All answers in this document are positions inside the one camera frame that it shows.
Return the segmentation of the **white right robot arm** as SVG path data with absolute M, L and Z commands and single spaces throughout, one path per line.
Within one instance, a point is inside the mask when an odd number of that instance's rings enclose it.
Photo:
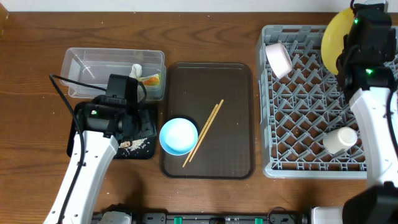
M 397 223 L 397 80 L 390 26 L 328 26 L 322 60 L 337 75 L 358 124 L 368 188 L 341 207 L 315 207 L 312 223 Z

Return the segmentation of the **wooden chopstick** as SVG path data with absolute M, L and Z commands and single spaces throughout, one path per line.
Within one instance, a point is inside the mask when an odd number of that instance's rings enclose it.
M 199 134 L 199 136 L 198 136 L 198 141 L 195 143 L 193 149 L 189 152 L 187 158 L 185 159 L 185 162 L 183 163 L 183 166 L 182 166 L 183 168 L 186 166 L 186 164 L 187 164 L 187 162 L 189 161 L 191 155 L 193 154 L 193 152 L 194 152 L 196 146 L 197 146 L 198 143 L 199 143 L 199 140 L 201 139 L 201 137 L 202 137 L 202 135 L 203 135 L 203 133 L 204 133 L 206 127 L 208 126 L 208 124 L 209 124 L 211 118 L 213 117 L 213 115 L 214 115 L 214 113 L 215 113 L 217 107 L 218 107 L 218 104 L 215 105 L 215 107 L 213 108 L 211 114 L 209 115 L 209 117 L 208 117 L 208 119 L 207 119 L 207 121 L 206 121 L 206 123 L 205 123 L 203 129 L 201 130 L 201 132 L 200 132 L 200 134 Z
M 195 157 L 195 154 L 197 153 L 198 148 L 200 147 L 201 143 L 203 142 L 203 140 L 204 140 L 204 138 L 205 138 L 205 136 L 206 136 L 206 134 L 207 134 L 207 132 L 208 132 L 210 126 L 212 125 L 212 123 L 213 123 L 213 121 L 214 121 L 216 115 L 218 114 L 218 112 L 219 112 L 219 110 L 220 110 L 220 108 L 221 108 L 221 106 L 222 106 L 223 103 L 224 103 L 224 99 L 222 99 L 222 100 L 218 103 L 218 107 L 217 107 L 217 109 L 216 109 L 216 111 L 215 111 L 213 117 L 211 118 L 211 120 L 210 120 L 208 126 L 206 127 L 206 129 L 205 129 L 205 131 L 204 131 L 204 133 L 203 133 L 201 139 L 199 140 L 198 145 L 196 146 L 196 148 L 195 148 L 195 150 L 194 150 L 193 154 L 191 155 L 191 157 L 190 157 L 190 159 L 189 159 L 188 162 L 191 162 L 191 161 L 193 160 L 193 158 Z

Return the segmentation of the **green snack wrapper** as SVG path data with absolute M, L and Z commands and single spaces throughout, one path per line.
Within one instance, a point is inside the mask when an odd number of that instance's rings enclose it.
M 154 75 L 149 75 L 147 77 L 137 78 L 145 86 L 159 86 L 160 85 L 160 74 L 156 73 Z

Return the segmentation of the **rice and food scraps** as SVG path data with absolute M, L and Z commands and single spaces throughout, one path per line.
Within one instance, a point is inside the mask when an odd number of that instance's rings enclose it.
M 149 140 L 144 138 L 135 141 L 124 141 L 119 145 L 119 148 L 122 150 L 122 153 L 130 155 L 144 149 L 147 145 L 149 145 Z

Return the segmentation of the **white tissue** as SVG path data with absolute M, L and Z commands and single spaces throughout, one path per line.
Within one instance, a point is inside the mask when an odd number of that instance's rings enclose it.
M 131 67 L 131 72 L 130 72 L 129 76 L 131 78 L 140 78 L 141 75 L 142 75 L 142 66 L 140 64 L 137 64 L 137 63 L 134 64 Z

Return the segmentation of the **pink white bowl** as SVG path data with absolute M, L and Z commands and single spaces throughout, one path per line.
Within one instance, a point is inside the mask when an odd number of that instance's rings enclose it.
M 278 79 L 292 71 L 293 65 L 289 53 L 281 43 L 267 45 L 265 51 L 269 65 Z

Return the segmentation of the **pale green cup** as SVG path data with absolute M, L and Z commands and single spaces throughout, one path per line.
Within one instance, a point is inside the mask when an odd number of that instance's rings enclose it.
M 336 154 L 340 151 L 347 151 L 353 147 L 358 140 L 355 130 L 349 127 L 343 127 L 333 130 L 323 138 L 323 146 L 331 153 Z

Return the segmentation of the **yellow plate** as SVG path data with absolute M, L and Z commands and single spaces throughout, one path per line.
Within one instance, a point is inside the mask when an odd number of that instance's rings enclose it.
M 351 8 L 339 12 L 327 25 L 322 38 L 321 56 L 326 69 L 337 75 L 336 60 L 344 48 L 343 37 L 350 32 L 354 15 Z

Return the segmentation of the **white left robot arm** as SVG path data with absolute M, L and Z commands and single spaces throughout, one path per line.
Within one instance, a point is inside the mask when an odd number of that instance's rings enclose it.
M 75 106 L 67 154 L 70 163 L 46 223 L 90 223 L 104 176 L 114 159 L 150 159 L 155 153 L 157 109 L 127 112 L 125 100 L 104 95 Z

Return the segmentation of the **light blue bowl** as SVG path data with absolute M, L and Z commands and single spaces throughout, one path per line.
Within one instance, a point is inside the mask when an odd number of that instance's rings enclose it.
M 174 118 L 161 128 L 159 141 L 162 149 L 173 156 L 188 154 L 198 142 L 198 130 L 188 119 Z

